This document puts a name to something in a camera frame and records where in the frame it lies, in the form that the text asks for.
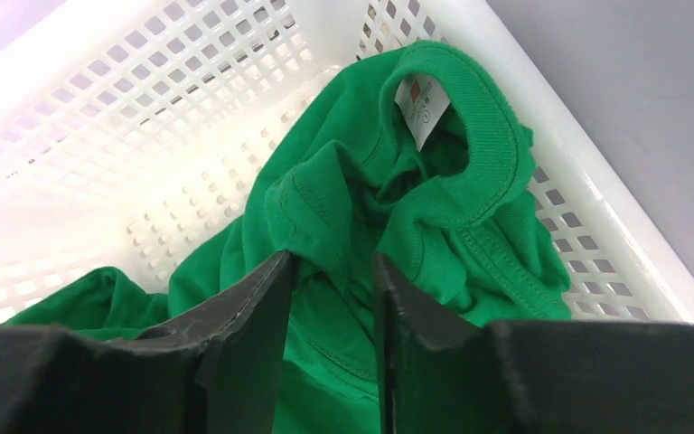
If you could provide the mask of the green t shirt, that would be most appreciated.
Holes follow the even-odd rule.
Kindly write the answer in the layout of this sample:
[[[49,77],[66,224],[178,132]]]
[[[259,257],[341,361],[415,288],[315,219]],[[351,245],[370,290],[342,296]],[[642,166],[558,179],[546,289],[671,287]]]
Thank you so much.
[[[132,338],[287,250],[301,262],[273,430],[376,433],[375,253],[476,326],[571,317],[570,279],[528,188],[531,145],[489,74],[457,49],[416,42],[370,57],[323,89],[244,213],[176,268],[166,293],[105,267],[11,324]]]

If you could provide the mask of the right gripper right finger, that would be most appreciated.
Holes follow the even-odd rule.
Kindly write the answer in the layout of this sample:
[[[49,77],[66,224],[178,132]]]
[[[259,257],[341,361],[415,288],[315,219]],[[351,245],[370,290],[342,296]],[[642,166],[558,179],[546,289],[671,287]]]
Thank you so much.
[[[373,260],[385,433],[694,433],[694,325],[478,327]]]

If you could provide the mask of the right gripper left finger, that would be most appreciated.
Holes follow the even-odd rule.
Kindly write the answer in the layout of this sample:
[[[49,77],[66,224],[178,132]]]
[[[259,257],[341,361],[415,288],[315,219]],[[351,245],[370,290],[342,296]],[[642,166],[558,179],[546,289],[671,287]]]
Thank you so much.
[[[269,433],[295,265],[280,251],[133,339],[0,327],[0,433]]]

